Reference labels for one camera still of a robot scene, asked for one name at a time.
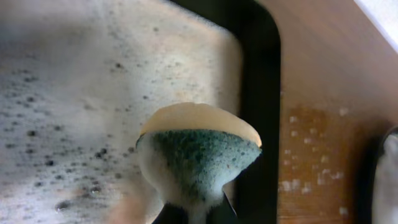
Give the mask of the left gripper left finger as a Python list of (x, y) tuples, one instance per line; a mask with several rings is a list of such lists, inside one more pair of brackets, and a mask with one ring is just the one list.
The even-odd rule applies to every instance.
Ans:
[(182, 207), (167, 202), (152, 224), (188, 224), (188, 214)]

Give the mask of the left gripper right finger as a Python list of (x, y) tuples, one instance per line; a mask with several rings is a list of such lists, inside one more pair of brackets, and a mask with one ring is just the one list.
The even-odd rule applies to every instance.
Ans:
[(238, 224), (238, 217), (227, 196), (218, 205), (211, 207), (206, 215), (206, 224)]

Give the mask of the green yellow sponge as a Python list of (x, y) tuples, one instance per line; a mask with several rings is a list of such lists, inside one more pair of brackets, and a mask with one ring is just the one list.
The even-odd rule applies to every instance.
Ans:
[(143, 125), (136, 149), (141, 172), (162, 200), (193, 212), (223, 198), (223, 186), (261, 154), (258, 132), (207, 104), (177, 103)]

